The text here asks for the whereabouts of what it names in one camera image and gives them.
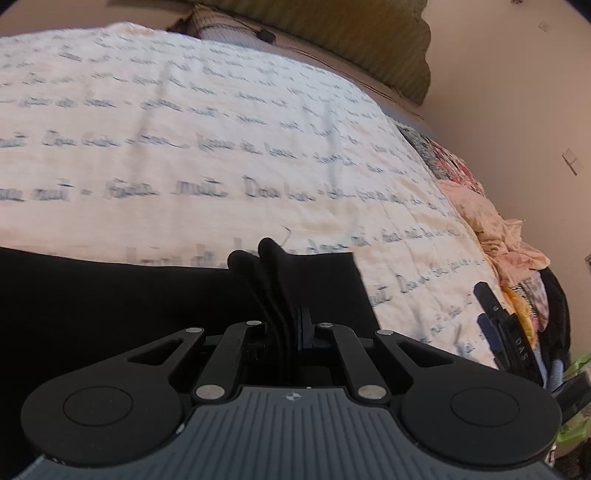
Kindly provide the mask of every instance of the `beige wall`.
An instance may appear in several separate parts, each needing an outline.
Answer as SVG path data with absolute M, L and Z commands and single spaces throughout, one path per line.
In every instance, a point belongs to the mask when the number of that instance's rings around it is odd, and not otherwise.
M 0 16 L 0 35 L 122 21 L 165 29 L 190 10 L 188 4 L 163 0 L 17 0 Z
M 526 220 L 567 293 L 572 352 L 590 352 L 591 24 L 566 0 L 430 0 L 423 17 L 433 84 L 419 111 L 499 212 Z M 577 177 L 567 148 L 586 164 Z

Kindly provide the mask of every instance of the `brown cloth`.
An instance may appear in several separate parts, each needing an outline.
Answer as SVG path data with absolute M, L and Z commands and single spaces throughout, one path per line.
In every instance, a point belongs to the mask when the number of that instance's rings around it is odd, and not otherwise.
M 532 270 L 550 265 L 548 257 L 521 239 L 523 220 L 504 220 L 489 199 L 464 185 L 449 180 L 438 180 L 437 185 L 476 233 L 502 286 L 513 287 L 530 277 Z

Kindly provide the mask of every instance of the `silver pin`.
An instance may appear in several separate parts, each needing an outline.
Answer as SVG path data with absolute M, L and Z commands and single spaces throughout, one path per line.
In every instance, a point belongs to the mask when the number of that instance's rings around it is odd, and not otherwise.
M 386 389 L 379 385 L 364 385 L 357 390 L 357 394 L 360 397 L 367 398 L 368 400 L 380 400 L 384 398 L 387 393 Z
M 201 387 L 195 390 L 195 395 L 204 400 L 217 400 L 218 398 L 222 398 L 225 393 L 226 391 L 223 387 L 214 384 L 201 385 Z

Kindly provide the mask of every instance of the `green corduroy headboard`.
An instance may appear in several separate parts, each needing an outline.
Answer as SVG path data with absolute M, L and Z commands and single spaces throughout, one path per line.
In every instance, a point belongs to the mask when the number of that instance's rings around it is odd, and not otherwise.
M 422 104 L 431 72 L 427 0 L 199 0 L 300 37 Z

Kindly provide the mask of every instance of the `bed sheet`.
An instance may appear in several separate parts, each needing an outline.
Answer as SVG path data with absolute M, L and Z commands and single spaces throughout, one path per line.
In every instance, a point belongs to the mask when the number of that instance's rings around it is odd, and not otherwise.
M 2 38 L 0 58 L 1 246 L 213 268 L 265 236 L 350 251 L 383 328 L 493 365 L 472 295 L 502 299 L 493 271 L 347 80 L 132 24 Z

